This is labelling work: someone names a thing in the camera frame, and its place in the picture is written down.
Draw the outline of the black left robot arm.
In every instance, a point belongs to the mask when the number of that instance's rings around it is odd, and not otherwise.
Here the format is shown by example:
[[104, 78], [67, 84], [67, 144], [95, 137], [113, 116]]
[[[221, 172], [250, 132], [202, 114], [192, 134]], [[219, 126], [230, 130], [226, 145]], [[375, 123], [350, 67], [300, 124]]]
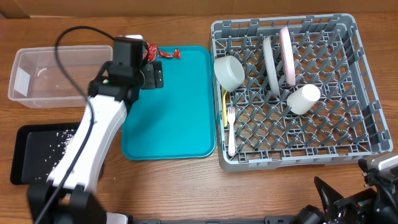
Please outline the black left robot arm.
[[164, 85], [161, 62], [142, 67], [105, 62], [90, 81], [86, 108], [66, 154], [46, 183], [27, 191], [35, 223], [132, 223], [133, 217], [108, 212], [95, 197], [100, 171], [116, 132], [141, 89]]

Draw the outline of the white round plate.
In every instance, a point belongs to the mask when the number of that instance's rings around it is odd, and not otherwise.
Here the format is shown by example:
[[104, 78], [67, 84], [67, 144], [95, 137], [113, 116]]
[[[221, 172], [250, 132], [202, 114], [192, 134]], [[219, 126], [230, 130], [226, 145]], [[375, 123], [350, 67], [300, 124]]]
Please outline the white round plate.
[[271, 38], [266, 37], [262, 42], [262, 46], [263, 46], [267, 77], [269, 80], [271, 92], [276, 96], [279, 96], [280, 91], [279, 91], [278, 79], [277, 79], [273, 52], [271, 47]]

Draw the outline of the small red sauce packet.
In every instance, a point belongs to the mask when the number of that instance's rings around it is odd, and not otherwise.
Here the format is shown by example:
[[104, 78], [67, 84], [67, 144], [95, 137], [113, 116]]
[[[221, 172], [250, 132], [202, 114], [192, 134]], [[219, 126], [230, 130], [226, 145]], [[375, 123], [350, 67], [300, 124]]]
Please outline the small red sauce packet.
[[164, 52], [163, 50], [159, 50], [159, 57], [160, 58], [177, 58], [181, 59], [180, 50], [176, 48], [172, 53]]

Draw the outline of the red snack wrapper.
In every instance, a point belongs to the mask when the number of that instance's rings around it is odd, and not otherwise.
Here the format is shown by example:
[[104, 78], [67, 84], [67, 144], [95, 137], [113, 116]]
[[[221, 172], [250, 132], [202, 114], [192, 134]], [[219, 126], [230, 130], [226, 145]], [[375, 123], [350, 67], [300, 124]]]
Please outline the red snack wrapper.
[[158, 46], [144, 42], [144, 55], [143, 60], [147, 63], [154, 62], [157, 58]]

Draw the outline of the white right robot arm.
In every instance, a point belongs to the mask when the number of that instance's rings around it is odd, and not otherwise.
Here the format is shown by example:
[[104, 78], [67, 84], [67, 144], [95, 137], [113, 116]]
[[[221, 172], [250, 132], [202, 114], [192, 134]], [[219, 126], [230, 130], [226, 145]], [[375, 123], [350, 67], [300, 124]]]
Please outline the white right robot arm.
[[397, 154], [383, 152], [360, 159], [365, 190], [344, 197], [314, 178], [323, 209], [307, 205], [291, 223], [391, 223], [397, 224]]

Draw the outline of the grey bowl of rice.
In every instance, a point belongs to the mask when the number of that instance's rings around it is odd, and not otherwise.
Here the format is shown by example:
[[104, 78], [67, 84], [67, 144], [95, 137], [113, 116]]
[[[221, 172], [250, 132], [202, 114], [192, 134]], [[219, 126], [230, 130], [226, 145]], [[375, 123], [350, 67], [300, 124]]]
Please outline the grey bowl of rice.
[[220, 85], [228, 92], [235, 91], [244, 83], [245, 74], [240, 61], [232, 56], [217, 58], [214, 62], [215, 76]]

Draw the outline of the pink round plate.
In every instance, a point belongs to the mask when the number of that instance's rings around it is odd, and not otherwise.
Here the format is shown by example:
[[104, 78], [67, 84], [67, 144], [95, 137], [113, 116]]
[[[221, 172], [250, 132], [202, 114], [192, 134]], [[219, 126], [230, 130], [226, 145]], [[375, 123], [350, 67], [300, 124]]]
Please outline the pink round plate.
[[288, 27], [280, 30], [279, 37], [286, 82], [288, 85], [295, 85], [295, 64]]

